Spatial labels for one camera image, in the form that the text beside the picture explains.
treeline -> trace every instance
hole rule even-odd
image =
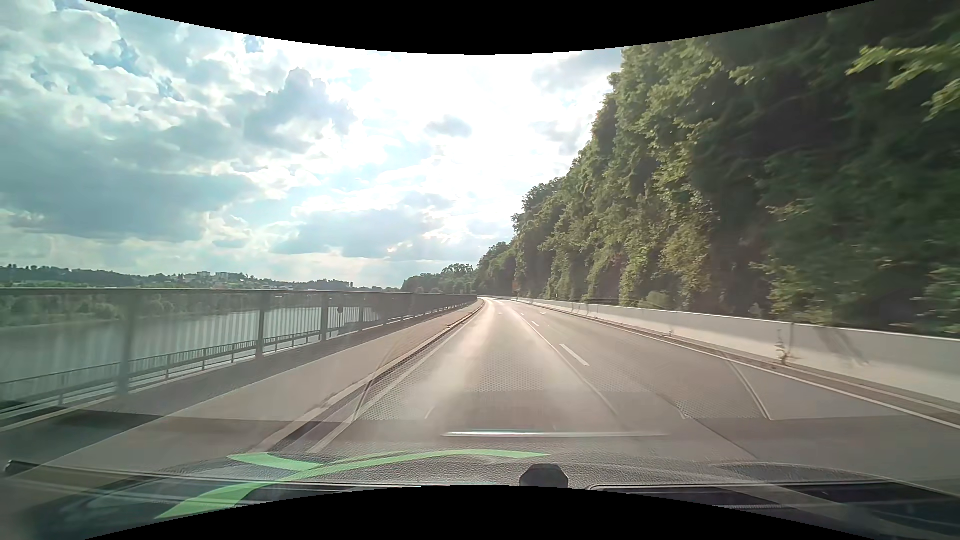
[[[631,47],[478,293],[960,332],[960,3]]]
[[[395,292],[395,287],[354,287],[353,282],[314,280],[310,282],[278,282],[258,279],[247,274],[231,274],[226,281],[215,276],[183,274],[153,274],[136,276],[108,270],[81,270],[56,266],[0,266],[0,286],[6,287],[155,287],[155,288],[210,288],[226,284],[228,288],[286,288],[291,290],[372,291]]]
[[[476,271],[470,264],[451,264],[440,274],[424,273],[403,281],[400,292],[470,294]]]

cloud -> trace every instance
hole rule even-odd
[[[410,207],[361,211],[318,211],[273,253],[298,255],[340,250],[346,258],[386,258],[402,242],[416,242],[443,223]]]
[[[265,96],[248,93],[239,99],[252,104],[243,122],[244,138],[290,152],[309,150],[311,139],[321,138],[320,130],[328,124],[336,133],[346,135],[357,120],[346,101],[332,101],[326,83],[300,68],[290,71],[280,91]],[[300,127],[295,135],[280,130],[291,124]]]
[[[446,210],[453,207],[453,201],[441,195],[436,193],[421,193],[419,191],[407,193],[400,203],[413,209]]]
[[[467,230],[476,236],[509,237],[513,228],[499,221],[483,221],[471,219],[467,222]]]
[[[620,69],[622,49],[596,49],[537,69],[533,82],[547,93],[577,90],[597,78]]]
[[[550,122],[534,122],[531,127],[540,135],[546,137],[551,142],[560,143],[560,154],[562,156],[574,156],[579,152],[580,146],[577,142],[584,133],[583,124],[577,123],[572,130],[564,131],[560,129],[560,122],[553,120]]]
[[[205,212],[255,193],[244,176],[138,169],[117,150],[41,117],[0,116],[0,208],[31,232],[176,242],[201,237]]]
[[[249,238],[237,238],[234,240],[213,240],[213,245],[217,246],[218,248],[231,249],[231,250],[246,247],[247,244],[249,243],[250,243]]]
[[[247,51],[247,54],[251,53],[262,53],[263,52],[263,40],[257,36],[243,36],[244,50]]]
[[[444,119],[441,121],[430,122],[426,125],[426,132],[430,135],[447,135],[447,136],[458,136],[467,138],[473,134],[473,128],[471,126],[457,118],[456,116],[450,116],[449,114],[444,116]]]
[[[475,263],[509,238],[523,193],[569,166],[569,129],[616,63],[374,53],[83,0],[8,4],[0,256],[19,264],[386,286]]]

bridge railing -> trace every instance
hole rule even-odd
[[[0,288],[0,415],[126,394],[475,300],[354,291]]]

green foliage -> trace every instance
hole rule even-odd
[[[881,0],[624,50],[478,292],[960,328],[960,3]]]

water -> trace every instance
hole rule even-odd
[[[364,307],[365,322],[380,321]],[[329,308],[331,337],[360,321],[361,307]],[[321,307],[267,311],[264,337],[319,331]],[[173,315],[137,319],[132,358],[167,355],[204,347],[255,340],[259,311],[224,315]],[[103,366],[122,359],[125,321],[84,321],[0,329],[0,382]]]

